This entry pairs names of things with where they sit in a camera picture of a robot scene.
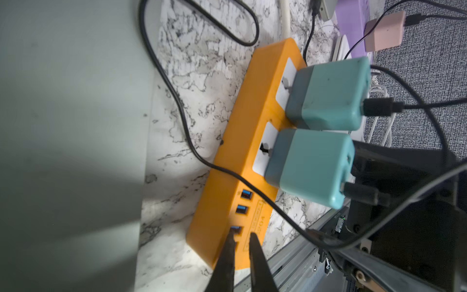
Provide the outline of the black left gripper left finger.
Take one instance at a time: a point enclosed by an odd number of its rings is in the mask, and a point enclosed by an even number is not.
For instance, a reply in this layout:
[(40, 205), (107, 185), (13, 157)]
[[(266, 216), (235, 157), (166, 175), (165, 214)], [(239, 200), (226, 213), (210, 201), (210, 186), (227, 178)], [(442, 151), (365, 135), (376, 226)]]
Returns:
[(233, 292), (235, 249), (234, 232), (230, 230), (205, 292)]

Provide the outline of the pink charger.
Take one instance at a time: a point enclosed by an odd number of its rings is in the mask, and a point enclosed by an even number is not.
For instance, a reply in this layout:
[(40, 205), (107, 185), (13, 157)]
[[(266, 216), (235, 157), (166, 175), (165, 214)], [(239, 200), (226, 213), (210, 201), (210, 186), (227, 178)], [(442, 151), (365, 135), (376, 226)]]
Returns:
[(403, 40), (405, 19), (405, 11), (384, 16), (375, 30), (365, 38), (366, 52), (399, 46)]

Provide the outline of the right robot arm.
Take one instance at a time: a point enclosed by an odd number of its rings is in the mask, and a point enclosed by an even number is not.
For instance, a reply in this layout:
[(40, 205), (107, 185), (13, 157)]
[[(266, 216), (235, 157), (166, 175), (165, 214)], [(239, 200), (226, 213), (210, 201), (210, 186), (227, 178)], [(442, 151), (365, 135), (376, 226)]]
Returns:
[[(420, 183), (455, 164), (452, 152), (387, 148), (355, 143), (352, 175), (355, 183), (377, 190), (377, 204), (359, 198), (350, 203), (345, 218), (327, 228), (341, 241), (361, 235), (364, 228), (395, 206)], [(417, 283), (444, 292), (467, 289), (467, 174), (459, 174), (433, 187), (409, 203), (398, 215), (358, 248), (384, 262), (385, 268), (401, 270)]]

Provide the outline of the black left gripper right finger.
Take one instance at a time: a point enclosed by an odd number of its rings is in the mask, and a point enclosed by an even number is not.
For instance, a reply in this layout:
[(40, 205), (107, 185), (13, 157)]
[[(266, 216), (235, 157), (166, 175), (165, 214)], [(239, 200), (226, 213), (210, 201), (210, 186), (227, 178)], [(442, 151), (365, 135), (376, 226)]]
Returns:
[(271, 270), (256, 233), (250, 233), (249, 258), (252, 292), (278, 292)]

